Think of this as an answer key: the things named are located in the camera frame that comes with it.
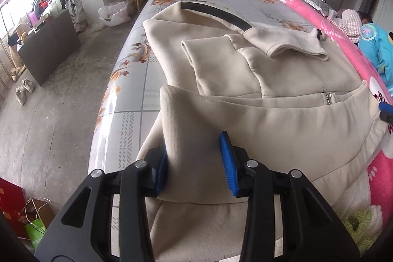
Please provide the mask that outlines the beige zip jacket black trim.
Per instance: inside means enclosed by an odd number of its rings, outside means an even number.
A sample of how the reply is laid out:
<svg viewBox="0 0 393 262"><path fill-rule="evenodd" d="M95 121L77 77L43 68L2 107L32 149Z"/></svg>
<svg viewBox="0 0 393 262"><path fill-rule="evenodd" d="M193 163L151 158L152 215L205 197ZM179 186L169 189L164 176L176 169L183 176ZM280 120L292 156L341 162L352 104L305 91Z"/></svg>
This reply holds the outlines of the beige zip jacket black trim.
<svg viewBox="0 0 393 262"><path fill-rule="evenodd" d="M167 79L139 151L167 148L167 184L147 201L159 261L240 251L247 204L228 189L221 132L271 170L303 171L329 204L365 174L388 137L368 81L316 31L240 28L183 2L143 27Z"/></svg>

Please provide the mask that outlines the sleeping child checkered clothes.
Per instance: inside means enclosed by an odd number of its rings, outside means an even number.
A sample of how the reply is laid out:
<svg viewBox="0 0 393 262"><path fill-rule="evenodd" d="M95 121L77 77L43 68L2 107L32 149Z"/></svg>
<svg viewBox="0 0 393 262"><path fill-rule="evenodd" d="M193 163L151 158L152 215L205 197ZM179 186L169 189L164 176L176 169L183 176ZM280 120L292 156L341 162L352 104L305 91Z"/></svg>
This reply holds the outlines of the sleeping child checkered clothes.
<svg viewBox="0 0 393 262"><path fill-rule="evenodd" d="M368 13L355 11L353 9L344 9L336 12L329 10L328 21L336 28L341 30L349 40L358 44L361 36L361 27L364 24L372 23L372 17Z"/></svg>

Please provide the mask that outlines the green and brown paper bag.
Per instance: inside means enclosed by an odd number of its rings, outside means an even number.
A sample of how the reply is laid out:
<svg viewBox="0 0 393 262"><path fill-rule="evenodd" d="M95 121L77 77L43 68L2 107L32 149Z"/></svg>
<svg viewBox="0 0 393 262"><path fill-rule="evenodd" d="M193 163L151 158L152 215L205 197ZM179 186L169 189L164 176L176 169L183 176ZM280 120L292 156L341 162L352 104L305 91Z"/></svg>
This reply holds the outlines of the green and brown paper bag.
<svg viewBox="0 0 393 262"><path fill-rule="evenodd" d="M22 210L22 218L34 251L38 248L54 217L49 199L32 197L27 200Z"/></svg>

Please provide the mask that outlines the pink fleece blanket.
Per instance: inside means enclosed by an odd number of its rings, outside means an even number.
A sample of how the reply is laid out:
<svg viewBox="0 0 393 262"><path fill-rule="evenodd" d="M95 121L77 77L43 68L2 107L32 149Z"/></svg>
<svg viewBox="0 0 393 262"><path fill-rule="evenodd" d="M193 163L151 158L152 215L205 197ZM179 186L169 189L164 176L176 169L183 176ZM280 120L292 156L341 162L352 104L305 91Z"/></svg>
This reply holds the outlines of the pink fleece blanket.
<svg viewBox="0 0 393 262"><path fill-rule="evenodd" d="M370 61L361 53L348 37L332 25L327 18L303 0L278 0L305 18L309 23L319 28L332 40L336 41L346 58L356 69L362 80L367 81L372 95L378 102L385 101L392 104L381 77L375 71ZM370 182L370 199L374 206L381 206L383 227L392 219L392 126L388 126L386 135L377 148L374 159L367 167Z"/></svg>

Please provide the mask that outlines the red paper gift bag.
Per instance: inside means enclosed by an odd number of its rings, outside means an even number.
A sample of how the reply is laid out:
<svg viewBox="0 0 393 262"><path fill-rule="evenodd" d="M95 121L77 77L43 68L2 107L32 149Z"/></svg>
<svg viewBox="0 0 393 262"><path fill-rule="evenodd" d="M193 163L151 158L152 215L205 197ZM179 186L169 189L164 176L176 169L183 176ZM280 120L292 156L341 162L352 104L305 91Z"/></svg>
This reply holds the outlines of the red paper gift bag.
<svg viewBox="0 0 393 262"><path fill-rule="evenodd" d="M1 212L15 234L28 238L25 225L19 221L25 206L23 190L18 185L0 178Z"/></svg>

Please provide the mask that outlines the grey lace-edged pillow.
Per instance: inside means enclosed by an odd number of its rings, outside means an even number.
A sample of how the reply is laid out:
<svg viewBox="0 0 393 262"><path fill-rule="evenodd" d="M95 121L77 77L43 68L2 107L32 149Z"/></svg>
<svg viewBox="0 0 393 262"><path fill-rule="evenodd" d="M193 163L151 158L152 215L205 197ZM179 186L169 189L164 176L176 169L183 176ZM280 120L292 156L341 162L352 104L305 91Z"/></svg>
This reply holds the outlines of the grey lace-edged pillow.
<svg viewBox="0 0 393 262"><path fill-rule="evenodd" d="M323 0L303 0L305 3L309 4L312 8L318 11L323 17L329 16L332 8L326 4Z"/></svg>

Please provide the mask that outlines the bed with floral sheet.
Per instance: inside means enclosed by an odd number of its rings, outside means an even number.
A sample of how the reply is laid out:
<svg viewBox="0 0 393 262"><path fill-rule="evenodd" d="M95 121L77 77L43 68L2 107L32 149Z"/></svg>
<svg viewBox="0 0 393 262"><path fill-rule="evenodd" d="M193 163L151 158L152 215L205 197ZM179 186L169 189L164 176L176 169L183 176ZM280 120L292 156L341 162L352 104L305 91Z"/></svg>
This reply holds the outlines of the bed with floral sheet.
<svg viewBox="0 0 393 262"><path fill-rule="evenodd" d="M239 14L251 23L267 23L311 31L312 24L278 0L149 0L137 17L114 65L97 117L89 170L106 173L135 161L160 110L164 72L147 39L142 22L177 1L199 1Z"/></svg>

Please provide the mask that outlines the left beige shoe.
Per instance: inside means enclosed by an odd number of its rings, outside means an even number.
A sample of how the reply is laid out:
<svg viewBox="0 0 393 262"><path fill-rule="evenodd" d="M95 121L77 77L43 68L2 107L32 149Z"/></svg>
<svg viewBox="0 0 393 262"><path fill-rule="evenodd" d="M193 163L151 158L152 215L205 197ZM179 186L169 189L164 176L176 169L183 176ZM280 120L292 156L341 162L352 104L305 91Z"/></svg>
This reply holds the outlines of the left beige shoe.
<svg viewBox="0 0 393 262"><path fill-rule="evenodd" d="M18 86L15 89L15 96L18 103L20 103L21 106L23 106L26 103L27 101L26 89L23 86Z"/></svg>

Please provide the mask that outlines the beige shoe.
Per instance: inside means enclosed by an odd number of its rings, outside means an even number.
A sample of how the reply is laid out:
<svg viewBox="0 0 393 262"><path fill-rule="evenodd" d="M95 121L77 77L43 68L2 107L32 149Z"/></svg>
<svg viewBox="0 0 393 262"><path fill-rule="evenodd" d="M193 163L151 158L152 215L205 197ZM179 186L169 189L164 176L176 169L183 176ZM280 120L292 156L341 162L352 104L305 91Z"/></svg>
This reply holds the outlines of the beige shoe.
<svg viewBox="0 0 393 262"><path fill-rule="evenodd" d="M15 96L18 103L20 103L21 106L23 106L26 103L27 101L26 89L23 86L18 86L15 89Z"/></svg>
<svg viewBox="0 0 393 262"><path fill-rule="evenodd" d="M24 87L24 89L28 92L28 93L33 93L35 90L35 84L33 83L33 81L31 81L28 78L23 79L22 81L22 86Z"/></svg>

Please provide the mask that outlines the right beige shoe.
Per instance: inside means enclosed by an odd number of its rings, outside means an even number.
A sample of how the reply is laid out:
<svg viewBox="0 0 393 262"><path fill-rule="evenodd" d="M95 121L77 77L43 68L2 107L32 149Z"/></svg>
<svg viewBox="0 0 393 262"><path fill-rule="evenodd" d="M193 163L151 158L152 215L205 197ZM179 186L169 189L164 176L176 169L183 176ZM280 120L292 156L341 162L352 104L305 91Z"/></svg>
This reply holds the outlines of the right beige shoe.
<svg viewBox="0 0 393 262"><path fill-rule="evenodd" d="M24 89L28 92L28 93L33 93L35 90L35 84L33 83L33 81L31 81L28 78L23 79L22 81L22 86L24 87Z"/></svg>

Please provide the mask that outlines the dark grey low cabinet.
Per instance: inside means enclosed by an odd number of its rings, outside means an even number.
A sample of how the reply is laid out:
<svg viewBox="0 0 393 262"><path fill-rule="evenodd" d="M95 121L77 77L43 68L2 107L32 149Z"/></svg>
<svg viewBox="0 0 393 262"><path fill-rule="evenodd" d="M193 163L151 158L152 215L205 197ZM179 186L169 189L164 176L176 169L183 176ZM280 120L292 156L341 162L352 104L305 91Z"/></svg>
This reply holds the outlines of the dark grey low cabinet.
<svg viewBox="0 0 393 262"><path fill-rule="evenodd" d="M17 53L41 86L80 46L69 11L64 9L30 36Z"/></svg>

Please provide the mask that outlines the white plastic bag on floor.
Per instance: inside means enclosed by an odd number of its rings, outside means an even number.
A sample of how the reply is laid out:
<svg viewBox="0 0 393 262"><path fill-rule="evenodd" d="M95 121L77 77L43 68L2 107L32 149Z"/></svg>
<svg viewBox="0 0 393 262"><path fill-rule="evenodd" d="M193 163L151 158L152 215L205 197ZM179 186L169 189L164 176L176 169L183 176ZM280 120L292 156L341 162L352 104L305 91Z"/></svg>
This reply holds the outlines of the white plastic bag on floor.
<svg viewBox="0 0 393 262"><path fill-rule="evenodd" d="M131 20L124 1L101 7L98 10L98 16L100 22L107 27L115 27L123 23L128 23Z"/></svg>

